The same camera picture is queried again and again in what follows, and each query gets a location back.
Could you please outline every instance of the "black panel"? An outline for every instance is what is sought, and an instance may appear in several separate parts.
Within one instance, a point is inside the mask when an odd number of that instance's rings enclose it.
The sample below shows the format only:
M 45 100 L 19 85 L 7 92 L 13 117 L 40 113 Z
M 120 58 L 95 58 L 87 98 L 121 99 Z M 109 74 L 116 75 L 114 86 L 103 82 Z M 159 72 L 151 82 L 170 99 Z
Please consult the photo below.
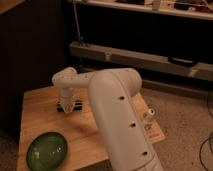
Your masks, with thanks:
M 212 21 L 83 4 L 77 7 L 87 43 L 213 63 Z

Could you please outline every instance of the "small object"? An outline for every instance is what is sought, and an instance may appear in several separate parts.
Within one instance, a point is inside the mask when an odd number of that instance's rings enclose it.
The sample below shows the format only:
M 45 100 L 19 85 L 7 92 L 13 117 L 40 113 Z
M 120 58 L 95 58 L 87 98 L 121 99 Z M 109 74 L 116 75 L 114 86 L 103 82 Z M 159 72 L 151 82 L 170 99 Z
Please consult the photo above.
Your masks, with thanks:
M 72 111 L 82 110 L 82 106 L 82 100 L 76 100 Z M 57 111 L 64 112 L 64 109 L 62 108 L 59 102 L 57 103 Z
M 154 115 L 155 115 L 155 110 L 150 108 L 143 116 L 143 123 L 145 130 L 149 130 L 152 127 L 153 121 L 154 121 Z
M 67 154 L 67 141 L 57 132 L 38 136 L 29 146 L 26 162 L 31 171 L 54 171 Z

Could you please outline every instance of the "wooden table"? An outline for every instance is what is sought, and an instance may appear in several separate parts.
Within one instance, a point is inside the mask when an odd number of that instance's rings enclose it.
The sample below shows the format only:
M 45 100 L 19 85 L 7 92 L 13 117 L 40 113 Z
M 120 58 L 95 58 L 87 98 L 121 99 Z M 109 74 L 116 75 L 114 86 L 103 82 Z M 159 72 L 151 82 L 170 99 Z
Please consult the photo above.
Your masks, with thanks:
M 83 101 L 83 109 L 66 115 L 56 110 L 58 91 L 54 86 L 24 94 L 18 171 L 29 170 L 26 164 L 27 149 L 37 136 L 48 131 L 61 133 L 68 142 L 68 155 L 58 168 L 60 171 L 77 170 L 108 159 L 89 107 L 86 89 L 76 89 L 75 95 Z M 140 93 L 132 99 L 142 116 L 148 110 L 146 103 Z M 152 143 L 165 138 L 156 121 L 148 135 Z

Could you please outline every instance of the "wall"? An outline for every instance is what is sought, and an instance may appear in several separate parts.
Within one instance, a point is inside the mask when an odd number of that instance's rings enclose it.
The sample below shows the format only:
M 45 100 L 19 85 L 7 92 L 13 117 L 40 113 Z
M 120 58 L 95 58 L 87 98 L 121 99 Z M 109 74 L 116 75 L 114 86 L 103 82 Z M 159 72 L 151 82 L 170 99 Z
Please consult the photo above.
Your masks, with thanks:
M 18 139 L 23 92 L 64 68 L 60 0 L 31 0 L 0 15 L 0 129 Z

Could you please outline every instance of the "green bowl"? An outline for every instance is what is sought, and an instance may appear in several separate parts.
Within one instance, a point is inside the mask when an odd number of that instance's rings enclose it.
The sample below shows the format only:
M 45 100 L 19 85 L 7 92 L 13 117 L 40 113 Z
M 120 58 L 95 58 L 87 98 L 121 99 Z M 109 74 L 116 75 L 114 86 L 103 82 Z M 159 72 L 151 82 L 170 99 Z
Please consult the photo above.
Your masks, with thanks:
M 38 136 L 30 144 L 26 161 L 32 171 L 54 171 L 67 154 L 67 141 L 57 132 Z

